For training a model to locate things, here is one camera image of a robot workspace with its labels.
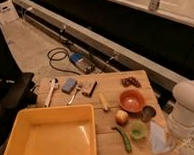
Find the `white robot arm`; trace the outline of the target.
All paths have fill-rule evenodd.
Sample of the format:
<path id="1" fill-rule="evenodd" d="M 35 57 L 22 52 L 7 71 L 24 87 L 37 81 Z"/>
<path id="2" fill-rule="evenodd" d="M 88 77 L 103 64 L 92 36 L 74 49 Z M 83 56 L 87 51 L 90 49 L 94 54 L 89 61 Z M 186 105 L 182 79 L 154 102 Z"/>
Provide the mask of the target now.
<path id="1" fill-rule="evenodd" d="M 177 83 L 173 97 L 176 102 L 168 115 L 168 129 L 177 139 L 189 139 L 194 136 L 194 80 Z"/>

